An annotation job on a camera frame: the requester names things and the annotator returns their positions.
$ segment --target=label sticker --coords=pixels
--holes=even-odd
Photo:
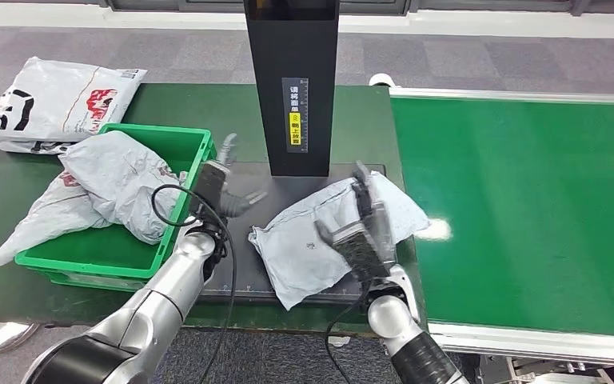
[[[282,78],[284,116],[286,124],[286,150],[306,154],[308,151],[309,80]]]

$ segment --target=white wall base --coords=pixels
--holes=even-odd
[[[0,3],[0,26],[244,30],[243,14],[113,12],[77,4]],[[340,32],[545,38],[614,38],[614,14],[420,10],[406,16],[341,16]]]

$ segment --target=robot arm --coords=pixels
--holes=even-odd
[[[330,232],[315,222],[321,239],[340,253],[361,282],[370,282],[363,303],[369,325],[385,343],[394,369],[404,384],[468,384],[428,332],[418,323],[413,287],[397,264],[385,205],[376,196],[370,173],[357,163],[352,189],[360,221]]]
[[[22,383],[147,383],[201,293],[204,264],[214,249],[208,234],[187,234],[121,309],[48,349]]]
[[[196,220],[180,229],[183,235],[173,253],[145,287],[81,336],[41,354],[22,384],[149,382],[213,268],[226,256],[226,217],[242,214],[261,198],[224,191],[232,141],[230,135],[218,160],[201,167],[193,191],[201,200],[193,199],[189,206]],[[166,187],[180,189],[162,186],[154,193]]]

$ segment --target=black mat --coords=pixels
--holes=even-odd
[[[367,165],[370,170],[385,174],[382,165]],[[249,194],[255,190],[266,190],[268,195],[253,206],[242,217],[229,221],[237,254],[237,298],[241,301],[278,302],[262,258],[248,241],[250,227],[261,228],[281,211],[295,202],[334,182],[349,178],[354,170],[353,164],[331,164],[328,178],[272,177],[269,164],[265,162],[236,162],[229,178],[229,191],[234,194]],[[223,259],[215,268],[212,280],[206,284],[200,300],[226,299],[232,282],[231,257]],[[335,286],[319,294],[307,297],[303,302],[353,302],[361,293],[361,284],[347,274]]]

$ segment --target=plastic mailer bag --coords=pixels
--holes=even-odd
[[[123,224],[143,242],[161,241],[166,224],[153,212],[151,195],[159,186],[179,180],[154,151],[115,130],[79,142],[59,158],[90,192],[93,208],[103,218]],[[159,212],[168,217],[180,193],[160,191]]]
[[[321,220],[337,230],[360,219],[353,182],[354,178],[335,182],[286,208],[266,228],[251,228],[248,240],[262,257],[286,310],[335,285],[351,270],[343,257],[321,240],[314,222]],[[385,176],[373,171],[371,182],[385,203],[395,244],[429,226],[425,212]]]
[[[0,149],[63,153],[120,122],[145,73],[30,58],[0,97]]]
[[[15,255],[47,240],[86,228],[111,225],[90,202],[88,192],[68,172],[62,172],[31,206],[27,216],[0,247],[0,266]]]

